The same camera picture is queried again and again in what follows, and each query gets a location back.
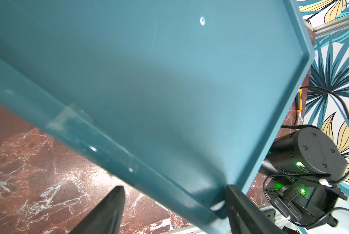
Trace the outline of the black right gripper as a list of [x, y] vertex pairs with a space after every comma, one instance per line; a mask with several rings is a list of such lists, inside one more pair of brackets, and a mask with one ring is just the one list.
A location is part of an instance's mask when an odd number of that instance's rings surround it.
[[332, 215], [338, 210], [336, 202], [348, 200], [340, 188], [288, 175], [268, 176], [264, 182], [264, 194], [284, 217], [306, 229], [322, 225], [336, 227], [338, 220]]

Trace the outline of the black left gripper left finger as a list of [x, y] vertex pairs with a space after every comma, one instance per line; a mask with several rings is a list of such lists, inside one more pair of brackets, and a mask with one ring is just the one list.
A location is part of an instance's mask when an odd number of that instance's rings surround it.
[[116, 186], [69, 234], [118, 234], [124, 206], [124, 187]]

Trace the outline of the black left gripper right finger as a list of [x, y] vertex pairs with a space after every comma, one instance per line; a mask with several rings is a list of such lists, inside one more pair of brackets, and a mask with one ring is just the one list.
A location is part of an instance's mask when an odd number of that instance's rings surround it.
[[231, 233], [233, 234], [283, 234], [235, 185], [227, 185], [225, 192]]

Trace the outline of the teal drawer cabinet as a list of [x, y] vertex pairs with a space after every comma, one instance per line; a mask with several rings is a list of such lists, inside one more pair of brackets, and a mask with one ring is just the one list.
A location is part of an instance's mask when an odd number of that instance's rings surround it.
[[313, 60], [297, 1], [0, 1], [0, 104], [208, 234]]

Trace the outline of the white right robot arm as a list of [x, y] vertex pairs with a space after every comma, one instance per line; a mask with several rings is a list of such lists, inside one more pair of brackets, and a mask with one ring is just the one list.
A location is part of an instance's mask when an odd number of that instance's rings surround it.
[[269, 179], [263, 191], [270, 204], [291, 222], [312, 229], [338, 224], [331, 211], [347, 196], [333, 183], [347, 165], [329, 136], [305, 127], [276, 138], [259, 172]]

